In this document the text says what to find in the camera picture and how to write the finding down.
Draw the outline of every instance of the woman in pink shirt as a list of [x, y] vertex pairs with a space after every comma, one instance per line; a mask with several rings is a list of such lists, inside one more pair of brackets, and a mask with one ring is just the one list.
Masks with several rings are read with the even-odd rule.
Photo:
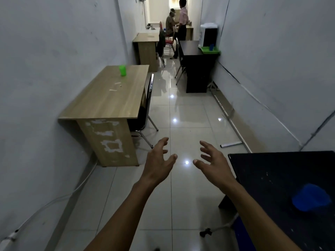
[[[186, 25], [190, 22], [188, 19], [186, 0], [179, 0], [180, 16], [179, 16], [179, 29], [177, 38], [179, 41], [186, 39]], [[176, 59], [178, 57], [178, 50], [175, 50], [174, 56], [170, 59]]]

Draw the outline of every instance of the black table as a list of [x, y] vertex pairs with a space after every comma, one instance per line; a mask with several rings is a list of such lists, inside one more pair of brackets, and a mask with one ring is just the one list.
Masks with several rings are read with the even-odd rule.
[[203, 54], [198, 45], [198, 40], [180, 41], [181, 56], [186, 66], [186, 93], [207, 91], [209, 74], [218, 56], [217, 54]]
[[[302, 250], [335, 250], [335, 152], [229, 154], [237, 180]], [[324, 189], [332, 203], [314, 212], [291, 202], [305, 184]], [[220, 208], [229, 205], [225, 197]]]

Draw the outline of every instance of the white tile floor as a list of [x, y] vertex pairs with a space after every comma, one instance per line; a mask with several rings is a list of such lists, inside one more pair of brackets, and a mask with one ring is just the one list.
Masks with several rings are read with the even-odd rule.
[[[220, 144], [239, 139], [210, 93], [187, 94], [185, 74], [176, 86], [174, 76], [179, 62], [170, 60], [170, 54], [165, 49], [166, 67], [161, 65], [154, 77], [150, 117], [159, 131], [148, 122], [143, 133], [153, 144], [169, 137], [165, 159], [176, 153], [178, 160], [149, 198], [131, 250], [236, 250], [230, 229], [204, 239], [199, 236], [199, 230], [219, 227], [230, 218], [218, 208], [224, 195], [193, 166], [192, 160], [200, 158], [199, 140], [220, 149]], [[141, 165], [96, 168], [82, 190], [57, 251], [83, 250], [127, 197], [150, 150], [142, 138], [134, 138], [134, 144]], [[220, 150], [225, 156], [246, 152], [243, 145]]]

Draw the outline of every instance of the person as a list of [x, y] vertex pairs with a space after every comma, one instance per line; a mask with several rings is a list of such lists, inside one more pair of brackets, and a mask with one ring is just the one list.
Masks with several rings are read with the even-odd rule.
[[[85, 251], [126, 251], [130, 249], [145, 203], [153, 190], [164, 181], [177, 160], [173, 154], [164, 160], [167, 153], [163, 147], [167, 137], [159, 140], [148, 153], [143, 173], [133, 185], [128, 197], [95, 236]], [[271, 220], [261, 206], [247, 193], [232, 174], [222, 152], [213, 145], [200, 141], [204, 154], [201, 160], [193, 160], [206, 178], [226, 194], [234, 203], [249, 236], [258, 251], [301, 251], [301, 249]]]
[[[180, 16], [179, 16], [179, 28], [177, 38], [179, 41], [186, 40], [186, 25], [190, 22], [188, 18], [188, 12], [186, 9], [186, 0], [179, 0]], [[170, 59], [178, 58], [178, 50], [175, 50], [174, 56]]]
[[171, 9], [169, 16], [166, 18], [165, 27], [166, 27], [166, 35], [168, 37], [173, 36], [173, 27], [176, 26], [176, 22], [174, 21], [174, 16], [176, 13], [174, 9]]

